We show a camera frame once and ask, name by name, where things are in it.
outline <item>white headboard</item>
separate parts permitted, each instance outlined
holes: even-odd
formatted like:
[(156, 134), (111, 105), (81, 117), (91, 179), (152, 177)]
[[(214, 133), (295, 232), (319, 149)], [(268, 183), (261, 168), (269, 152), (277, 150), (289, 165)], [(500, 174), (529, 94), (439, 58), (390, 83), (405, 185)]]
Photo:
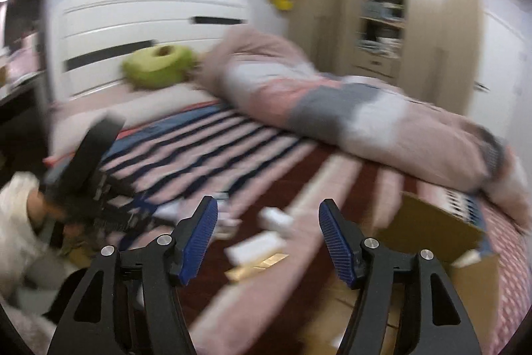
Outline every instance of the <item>white headboard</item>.
[(206, 51), (249, 20), (244, 0), (64, 0), (52, 15), (49, 78), (55, 101), (122, 79), (135, 50), (179, 43)]

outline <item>striped bed sheet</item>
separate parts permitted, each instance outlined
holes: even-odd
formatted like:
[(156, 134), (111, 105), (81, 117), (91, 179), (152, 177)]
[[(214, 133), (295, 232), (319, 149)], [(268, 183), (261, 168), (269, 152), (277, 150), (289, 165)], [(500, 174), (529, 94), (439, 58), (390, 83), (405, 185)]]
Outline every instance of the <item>striped bed sheet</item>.
[[(178, 219), (189, 217), (204, 195), (220, 191), (229, 195), (232, 217), (242, 219), (236, 237), (214, 242), (198, 277), (180, 292), (200, 354), (304, 353), (300, 334), (334, 273), (317, 217), (325, 198), (333, 198), (348, 219), (361, 222), (368, 215), (390, 215), (406, 191), (486, 229), (482, 250), (501, 259), (498, 320), (485, 354), (504, 347), (530, 308), (525, 241), (489, 203), (262, 125), (229, 106), (188, 110), (147, 126), (119, 139), (103, 163), (155, 205), (179, 200)], [(257, 214), (265, 206), (294, 217), (290, 256), (268, 272), (229, 285), (224, 272), (231, 265), (224, 249), (261, 231)], [(156, 228), (134, 246), (169, 231)]]

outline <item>person's hand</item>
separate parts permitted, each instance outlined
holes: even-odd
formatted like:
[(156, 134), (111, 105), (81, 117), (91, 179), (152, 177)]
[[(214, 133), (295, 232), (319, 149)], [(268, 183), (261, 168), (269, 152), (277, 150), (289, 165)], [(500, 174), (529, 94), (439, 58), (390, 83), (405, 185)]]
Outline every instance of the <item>person's hand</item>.
[[(44, 219), (49, 216), (57, 221), (64, 221), (66, 213), (58, 206), (47, 202), (44, 199), (44, 195), (38, 190), (34, 189), (28, 194), (28, 200), (26, 202), (26, 210), (28, 213), (28, 219), (34, 230), (38, 230), (42, 227)], [(83, 233), (84, 227), (81, 224), (65, 225), (63, 234), (68, 237), (76, 237)]]

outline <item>green object on shelf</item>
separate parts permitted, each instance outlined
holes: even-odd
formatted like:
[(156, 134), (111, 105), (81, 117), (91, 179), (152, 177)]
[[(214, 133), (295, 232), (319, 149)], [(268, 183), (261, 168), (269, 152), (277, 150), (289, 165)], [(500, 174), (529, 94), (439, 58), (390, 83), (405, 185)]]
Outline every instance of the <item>green object on shelf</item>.
[(139, 88), (161, 89), (183, 82), (196, 64), (187, 46), (155, 46), (137, 50), (124, 59), (122, 69), (129, 82)]

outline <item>silver bolt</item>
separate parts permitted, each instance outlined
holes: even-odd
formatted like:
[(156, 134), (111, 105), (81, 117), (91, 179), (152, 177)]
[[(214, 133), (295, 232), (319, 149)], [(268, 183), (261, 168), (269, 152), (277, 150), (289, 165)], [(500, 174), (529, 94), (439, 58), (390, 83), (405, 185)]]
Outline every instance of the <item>silver bolt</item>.
[(159, 238), (157, 238), (157, 243), (159, 245), (168, 245), (172, 242), (172, 237), (170, 235), (161, 235)]
[(112, 245), (106, 245), (100, 253), (102, 253), (102, 256), (110, 256), (114, 253), (114, 247)]
[(430, 250), (421, 250), (421, 257), (425, 260), (434, 259), (434, 253)]
[(369, 249), (376, 249), (379, 246), (379, 241), (374, 240), (373, 238), (366, 238), (364, 240), (364, 245)]

